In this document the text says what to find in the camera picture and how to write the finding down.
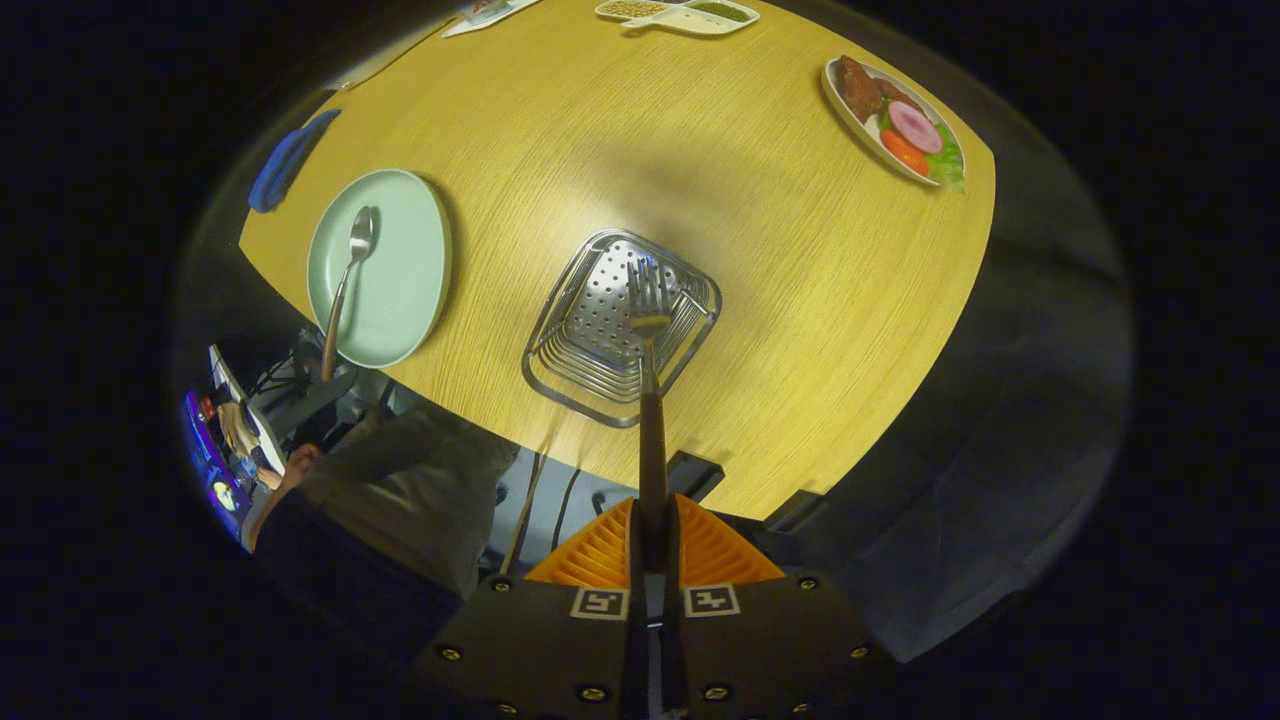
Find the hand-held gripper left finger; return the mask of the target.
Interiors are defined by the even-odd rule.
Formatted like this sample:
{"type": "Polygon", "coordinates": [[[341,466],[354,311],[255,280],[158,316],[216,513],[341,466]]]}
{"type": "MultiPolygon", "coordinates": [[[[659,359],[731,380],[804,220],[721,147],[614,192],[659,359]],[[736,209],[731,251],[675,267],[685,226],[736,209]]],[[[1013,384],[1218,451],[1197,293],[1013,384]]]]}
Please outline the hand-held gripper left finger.
{"type": "Polygon", "coordinates": [[[527,574],[484,580],[416,657],[416,682],[463,719],[641,717],[632,515],[626,498],[527,574]]]}

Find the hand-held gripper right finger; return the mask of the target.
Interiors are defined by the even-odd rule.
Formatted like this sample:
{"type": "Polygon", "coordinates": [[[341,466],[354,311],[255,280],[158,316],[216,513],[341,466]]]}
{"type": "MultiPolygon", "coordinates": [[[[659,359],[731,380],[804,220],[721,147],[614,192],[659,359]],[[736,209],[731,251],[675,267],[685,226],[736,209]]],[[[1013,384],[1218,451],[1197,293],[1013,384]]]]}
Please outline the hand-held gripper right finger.
{"type": "Polygon", "coordinates": [[[786,573],[699,503],[669,500],[663,689],[686,719],[858,719],[896,662],[818,571],[786,573]]]}

